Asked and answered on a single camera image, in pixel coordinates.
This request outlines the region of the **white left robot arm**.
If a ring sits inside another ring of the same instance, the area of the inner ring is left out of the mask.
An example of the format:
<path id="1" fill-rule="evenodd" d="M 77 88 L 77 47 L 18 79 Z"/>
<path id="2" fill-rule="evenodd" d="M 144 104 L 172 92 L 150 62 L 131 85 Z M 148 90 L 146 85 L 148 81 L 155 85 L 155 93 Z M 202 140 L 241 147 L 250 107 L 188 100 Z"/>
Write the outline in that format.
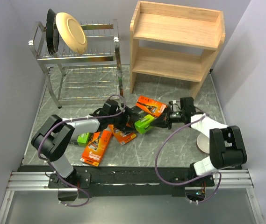
<path id="1" fill-rule="evenodd" d="M 59 175 L 59 182 L 69 188 L 76 182 L 76 171 L 65 155 L 72 138 L 83 133 L 103 131 L 108 125 L 114 125 L 124 131 L 132 110 L 124 104 L 108 99 L 101 108 L 93 113 L 74 119 L 63 119 L 51 115 L 35 133 L 31 145 L 37 150 L 38 157 L 46 161 Z"/>

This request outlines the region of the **black green razor box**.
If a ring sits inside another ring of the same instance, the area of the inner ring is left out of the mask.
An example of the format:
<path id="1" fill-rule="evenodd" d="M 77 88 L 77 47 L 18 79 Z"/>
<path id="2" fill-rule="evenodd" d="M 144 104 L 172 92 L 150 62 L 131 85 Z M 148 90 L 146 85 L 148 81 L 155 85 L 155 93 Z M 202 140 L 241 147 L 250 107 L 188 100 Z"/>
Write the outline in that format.
<path id="1" fill-rule="evenodd" d="M 151 122 L 156 119 L 153 115 L 143 111 L 137 106 L 134 106 L 131 109 L 132 113 L 128 122 L 131 127 L 140 134 L 145 134 L 147 131 L 152 129 Z"/>
<path id="2" fill-rule="evenodd" d="M 83 133 L 78 135 L 76 139 L 70 140 L 69 144 L 78 147 L 86 147 L 92 137 L 93 133 Z"/>

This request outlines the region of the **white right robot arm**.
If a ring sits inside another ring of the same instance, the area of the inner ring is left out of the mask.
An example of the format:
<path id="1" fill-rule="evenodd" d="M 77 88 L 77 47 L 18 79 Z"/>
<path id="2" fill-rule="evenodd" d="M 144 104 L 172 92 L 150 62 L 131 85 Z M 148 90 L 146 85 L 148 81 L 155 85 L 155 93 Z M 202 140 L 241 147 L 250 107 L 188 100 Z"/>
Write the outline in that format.
<path id="1" fill-rule="evenodd" d="M 190 166 L 191 172 L 187 175 L 187 179 L 191 185 L 200 185 L 204 181 L 205 174 L 223 168 L 240 166 L 247 162 L 240 128 L 211 119 L 195 107 L 192 97 L 180 98 L 180 109 L 176 112 L 172 106 L 167 106 L 150 125 L 171 129 L 173 123 L 183 123 L 209 139 L 209 156 Z"/>

